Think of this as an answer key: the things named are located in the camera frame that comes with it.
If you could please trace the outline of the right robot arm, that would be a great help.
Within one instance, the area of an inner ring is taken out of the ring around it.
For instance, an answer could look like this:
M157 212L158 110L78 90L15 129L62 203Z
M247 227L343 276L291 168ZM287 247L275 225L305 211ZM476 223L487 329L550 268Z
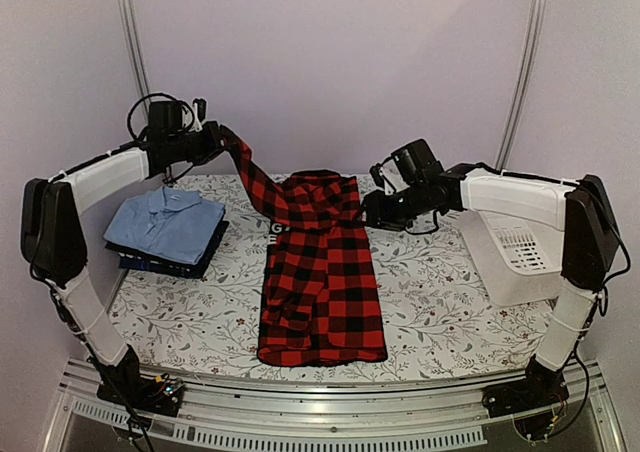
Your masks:
M499 171L483 162L444 167L417 139L373 165L367 225L411 231L422 215L459 215L458 227L492 303L555 300L517 399L537 408L604 308L611 266L625 250L602 180Z

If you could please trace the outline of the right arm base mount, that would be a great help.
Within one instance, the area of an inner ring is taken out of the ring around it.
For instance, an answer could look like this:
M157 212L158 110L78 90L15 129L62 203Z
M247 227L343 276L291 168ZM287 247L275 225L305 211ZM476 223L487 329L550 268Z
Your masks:
M491 418L530 411L569 398L562 374L534 373L525 378L490 385L482 390L482 406Z

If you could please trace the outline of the red black plaid shirt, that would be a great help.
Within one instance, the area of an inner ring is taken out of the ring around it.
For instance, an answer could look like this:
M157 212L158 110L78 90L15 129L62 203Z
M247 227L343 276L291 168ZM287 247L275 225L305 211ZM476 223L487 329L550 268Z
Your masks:
M388 358L358 181L330 170L277 182L227 127L229 152L253 208L271 231L257 358L276 367L332 367Z

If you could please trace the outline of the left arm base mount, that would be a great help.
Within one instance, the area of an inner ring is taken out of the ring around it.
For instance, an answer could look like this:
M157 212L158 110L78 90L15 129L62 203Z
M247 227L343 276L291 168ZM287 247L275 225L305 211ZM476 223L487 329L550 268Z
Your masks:
M97 397L103 401L163 416L178 416L185 392L182 379L170 378L167 374L145 378L137 371L121 370L102 373L101 379Z

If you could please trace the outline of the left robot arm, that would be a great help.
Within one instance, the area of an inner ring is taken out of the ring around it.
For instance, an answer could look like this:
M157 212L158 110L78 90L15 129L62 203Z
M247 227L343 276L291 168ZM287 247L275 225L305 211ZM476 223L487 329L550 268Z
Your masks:
M82 214L177 163L204 165L222 152L206 102L165 93L145 98L148 122L129 142L49 179L24 186L20 250L31 278L49 288L61 320L85 344L103 382L128 406L148 398L139 360L106 316L89 271Z

